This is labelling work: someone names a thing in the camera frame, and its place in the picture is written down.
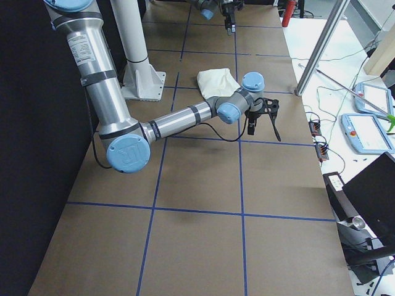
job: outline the gray floor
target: gray floor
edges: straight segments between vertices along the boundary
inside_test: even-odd
[[[327,19],[336,0],[306,0],[305,10],[311,11],[316,19]],[[352,30],[364,47],[371,41],[377,32],[377,28],[371,28],[368,23],[371,20],[361,15],[358,7],[354,6],[353,1],[348,5],[344,16],[348,20]]]

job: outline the blue cap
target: blue cap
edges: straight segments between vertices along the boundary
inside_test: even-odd
[[[217,110],[218,117],[225,123],[231,125],[241,116],[240,109],[232,103],[223,103]]]
[[[245,74],[242,81],[243,88],[252,93],[263,91],[265,88],[265,80],[262,74],[258,72],[249,72]]]
[[[91,5],[93,0],[44,0],[44,2],[62,12],[79,12]]]
[[[203,15],[206,20],[210,20],[214,16],[214,13],[209,9],[202,9],[200,14]]]
[[[151,150],[145,138],[137,134],[124,134],[113,140],[107,148],[107,160],[121,173],[135,173],[146,166]]]

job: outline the label on robot arm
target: label on robot arm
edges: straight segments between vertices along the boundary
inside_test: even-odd
[[[89,39],[86,35],[71,37],[67,40],[77,66],[96,60]]]
[[[337,175],[332,175],[329,176],[329,180],[331,181],[333,188],[336,191],[342,191],[343,190],[343,183],[340,181],[339,176]]]

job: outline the red fire extinguisher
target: red fire extinguisher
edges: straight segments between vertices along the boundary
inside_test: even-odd
[[[292,17],[292,14],[294,13],[296,6],[296,1],[294,0],[288,0],[288,3],[286,4],[286,9],[283,17],[283,27],[286,28],[288,27],[288,23],[290,18]]]

